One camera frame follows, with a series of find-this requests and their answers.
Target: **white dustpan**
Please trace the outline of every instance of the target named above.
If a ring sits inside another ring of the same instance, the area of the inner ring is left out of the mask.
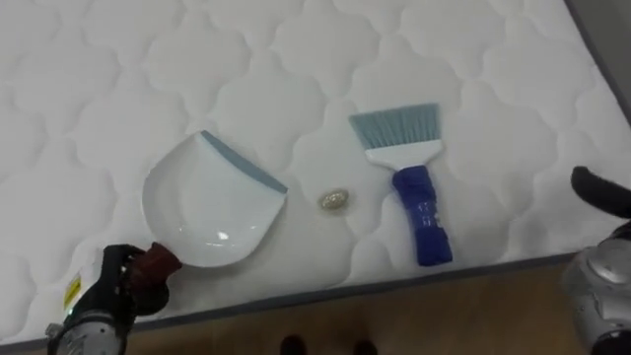
[[[202,131],[149,172],[142,204],[157,241],[181,262],[215,267],[254,251],[286,193],[274,177]]]

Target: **shoe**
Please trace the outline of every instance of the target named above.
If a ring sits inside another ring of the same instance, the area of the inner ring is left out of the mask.
[[[289,335],[280,343],[280,355],[307,355],[305,340],[298,335]]]
[[[362,340],[355,344],[353,355],[378,355],[377,347],[369,340]]]

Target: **mattress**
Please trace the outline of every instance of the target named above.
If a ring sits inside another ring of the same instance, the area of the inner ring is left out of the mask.
[[[455,253],[431,268],[348,123],[422,103],[442,110],[429,169]],[[572,168],[631,184],[627,122],[562,0],[5,0],[0,344],[61,321],[90,255],[154,240],[144,178],[201,129],[287,205],[243,262],[176,274],[159,319],[571,252],[620,223]],[[348,208],[325,213],[335,188]]]

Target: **wooden floor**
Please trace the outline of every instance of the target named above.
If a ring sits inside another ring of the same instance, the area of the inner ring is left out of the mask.
[[[134,334],[128,354],[277,354],[301,334],[311,354],[582,354],[562,266],[496,274]]]

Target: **yellow label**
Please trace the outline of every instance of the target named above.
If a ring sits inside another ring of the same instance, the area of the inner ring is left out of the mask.
[[[70,281],[70,284],[68,284],[68,287],[66,287],[66,294],[63,297],[64,310],[66,310],[68,306],[70,306],[70,304],[72,303],[72,300],[74,300],[74,298],[77,297],[77,294],[79,293],[79,291],[81,291],[81,276],[77,275],[75,276],[74,279],[72,279],[72,281]]]

